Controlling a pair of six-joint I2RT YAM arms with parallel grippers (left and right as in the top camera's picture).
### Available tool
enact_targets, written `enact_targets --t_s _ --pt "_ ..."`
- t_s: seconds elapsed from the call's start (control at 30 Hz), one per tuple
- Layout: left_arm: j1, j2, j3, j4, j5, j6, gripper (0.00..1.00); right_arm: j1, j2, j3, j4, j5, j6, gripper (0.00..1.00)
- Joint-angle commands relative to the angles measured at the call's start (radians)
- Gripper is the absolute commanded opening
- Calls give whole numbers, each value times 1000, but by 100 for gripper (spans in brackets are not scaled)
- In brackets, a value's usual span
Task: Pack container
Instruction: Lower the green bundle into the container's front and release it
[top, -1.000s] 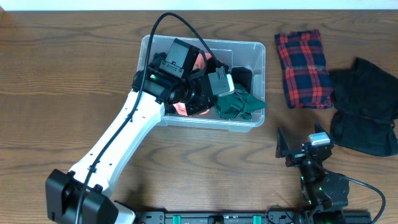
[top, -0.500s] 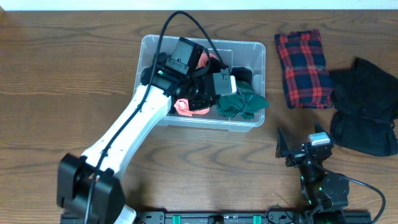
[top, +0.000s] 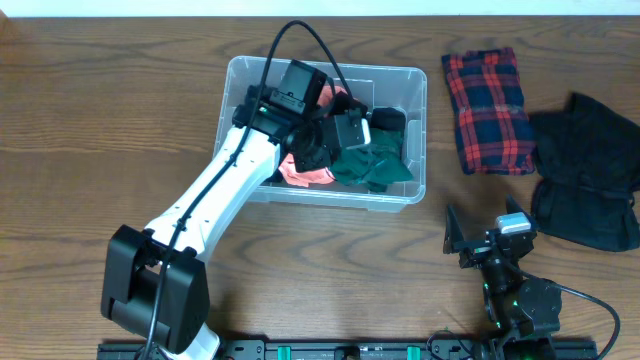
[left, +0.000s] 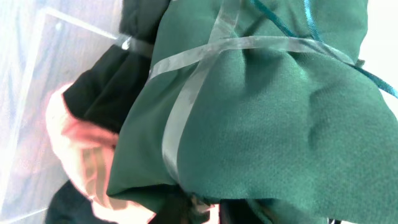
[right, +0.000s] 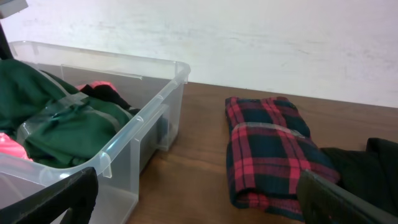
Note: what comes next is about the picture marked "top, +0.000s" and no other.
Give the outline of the green cloth bundle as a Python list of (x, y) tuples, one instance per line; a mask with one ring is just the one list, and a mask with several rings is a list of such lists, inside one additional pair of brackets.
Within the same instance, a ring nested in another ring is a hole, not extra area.
[(400, 131), (372, 129), (367, 146), (342, 150), (329, 171), (343, 185), (363, 185), (371, 192), (384, 193), (394, 183), (413, 179), (401, 159), (403, 140)]

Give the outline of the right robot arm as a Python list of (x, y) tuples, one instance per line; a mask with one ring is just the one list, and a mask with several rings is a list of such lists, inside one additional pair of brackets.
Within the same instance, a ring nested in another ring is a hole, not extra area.
[(446, 210), (445, 254), (457, 254), (462, 269), (481, 272), (485, 311), (497, 329), (474, 344), (473, 359), (557, 359), (552, 334), (560, 329), (561, 291), (526, 275), (519, 260), (537, 235), (532, 217), (512, 197), (507, 213), (482, 236), (467, 238), (453, 206)]

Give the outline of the black cloth bundle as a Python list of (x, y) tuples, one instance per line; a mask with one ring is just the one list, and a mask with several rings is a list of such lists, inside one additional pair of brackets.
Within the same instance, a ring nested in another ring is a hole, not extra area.
[(377, 107), (372, 111), (357, 100), (346, 100), (348, 110), (355, 110), (362, 118), (366, 119), (371, 128), (404, 132), (406, 129), (406, 115), (393, 107)]

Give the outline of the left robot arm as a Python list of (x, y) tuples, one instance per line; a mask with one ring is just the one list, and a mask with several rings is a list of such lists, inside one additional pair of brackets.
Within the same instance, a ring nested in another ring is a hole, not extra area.
[(145, 337), (133, 359), (210, 359), (220, 346), (206, 324), (206, 265), (250, 195), (292, 155), (300, 171), (328, 167), (336, 152), (367, 145), (368, 109), (346, 93), (325, 104), (250, 87), (213, 160), (144, 229), (121, 226), (109, 241), (101, 313)]

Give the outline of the large black cloth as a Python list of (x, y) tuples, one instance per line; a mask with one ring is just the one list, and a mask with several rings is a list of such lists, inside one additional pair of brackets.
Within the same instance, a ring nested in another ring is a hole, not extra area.
[(540, 230), (603, 251), (637, 249), (639, 125), (580, 93), (530, 123), (542, 176), (531, 212)]

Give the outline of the dark navy cloth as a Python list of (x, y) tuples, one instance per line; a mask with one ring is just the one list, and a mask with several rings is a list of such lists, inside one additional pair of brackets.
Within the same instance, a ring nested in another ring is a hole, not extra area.
[[(258, 85), (250, 85), (247, 88), (247, 92), (245, 94), (245, 102), (244, 104), (248, 106), (250, 109), (253, 108), (254, 104), (258, 99)], [(264, 185), (266, 184), (278, 184), (283, 181), (283, 176), (279, 170), (276, 170), (269, 178), (264, 181)]]

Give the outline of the pink t-shirt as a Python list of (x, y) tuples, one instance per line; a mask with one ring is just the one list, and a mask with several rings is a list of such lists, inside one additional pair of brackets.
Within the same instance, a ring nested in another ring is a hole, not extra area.
[[(341, 86), (335, 87), (336, 94), (346, 94), (346, 89)], [(317, 100), (317, 105), (325, 107), (333, 99), (334, 95), (329, 85), (325, 85)], [(278, 170), (284, 181), (292, 186), (308, 188), (312, 184), (327, 185), (335, 181), (335, 178), (329, 168), (325, 167), (319, 170), (298, 172), (295, 168), (294, 156), (288, 154), (281, 162)]]

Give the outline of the red plaid cloth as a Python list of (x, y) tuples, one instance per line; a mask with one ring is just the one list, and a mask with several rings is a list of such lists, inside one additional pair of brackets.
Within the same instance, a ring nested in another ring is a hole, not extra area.
[(463, 173), (534, 173), (534, 131), (513, 49), (448, 54), (441, 57), (441, 64)]

